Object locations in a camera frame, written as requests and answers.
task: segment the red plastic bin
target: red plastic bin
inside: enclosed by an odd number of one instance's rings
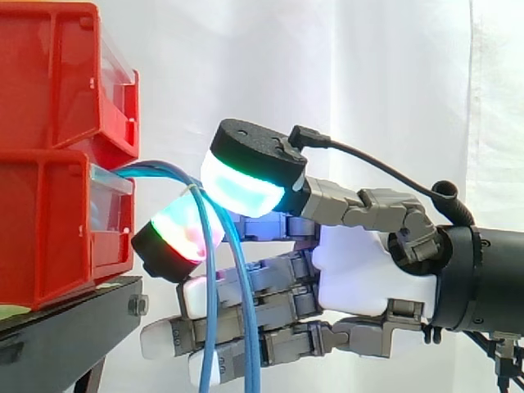
[[[0,2],[0,151],[72,148],[103,168],[138,157],[138,74],[97,8]]]
[[[0,305],[40,309],[131,269],[133,188],[79,151],[0,151]]]

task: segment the black cable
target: black cable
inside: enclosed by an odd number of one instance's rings
[[[515,382],[515,385],[517,385],[518,387],[521,388],[522,391],[524,391],[524,382],[522,381],[521,378],[519,378],[519,377],[515,377],[515,378],[513,379],[513,382]]]
[[[475,224],[472,213],[458,199],[459,190],[453,183],[447,180],[435,183],[430,190],[403,175],[398,170],[391,168],[389,165],[384,164],[380,160],[377,160],[359,149],[355,149],[344,143],[333,141],[329,136],[323,135],[319,131],[299,125],[296,125],[293,128],[287,141],[299,151],[302,151],[304,147],[317,147],[324,149],[333,148],[359,158],[375,168],[389,174],[393,178],[396,178],[398,181],[406,184],[413,190],[430,197],[437,211],[444,215],[452,224],[458,226],[472,226]]]
[[[490,340],[485,338],[483,334],[478,333],[478,332],[463,332],[463,333],[466,336],[468,336],[475,344],[477,344],[478,347],[481,348],[481,350],[484,351],[484,353],[486,353],[486,355],[489,358],[491,359],[494,358],[490,354],[490,348],[489,348]],[[515,382],[515,385],[517,385],[518,387],[520,387],[522,391],[524,391],[524,382],[522,381],[521,377],[524,377],[524,373],[522,372],[522,370],[519,373],[519,377],[513,377],[511,379],[513,382]],[[500,387],[500,391],[503,393],[508,391],[507,388],[504,389],[504,386],[499,386],[499,387]]]
[[[453,201],[457,198],[456,194],[455,195],[444,195],[439,192],[432,191],[424,187],[423,185],[418,184],[411,178],[408,178],[407,176],[403,175],[398,170],[391,168],[389,165],[384,164],[380,160],[377,160],[375,157],[372,157],[369,154],[364,153],[363,151],[355,149],[354,147],[351,147],[351,146],[345,145],[344,143],[340,143],[336,141],[330,141],[327,146],[333,149],[337,149],[338,151],[343,151],[344,153],[350,154],[354,157],[361,159],[362,161],[367,162],[368,164],[374,166],[375,168],[378,168],[381,171],[389,174],[393,178],[396,178],[398,181],[404,183],[406,186],[411,187],[413,190],[420,192],[421,194],[427,197],[430,197],[432,200]]]

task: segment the metal screw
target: metal screw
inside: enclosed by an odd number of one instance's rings
[[[149,297],[147,295],[131,295],[128,303],[130,315],[143,317],[149,310]]]

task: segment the cable connector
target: cable connector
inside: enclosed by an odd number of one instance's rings
[[[291,135],[287,141],[299,151],[302,151],[304,147],[321,147],[327,149],[331,144],[331,138],[329,136],[301,125],[293,127]]]

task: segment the white fingertip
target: white fingertip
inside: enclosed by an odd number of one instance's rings
[[[140,333],[140,346],[145,359],[169,359],[174,357],[174,341],[171,323],[167,319],[147,325]]]
[[[206,278],[198,277],[183,284],[183,298],[187,316],[190,319],[201,319],[207,316]]]

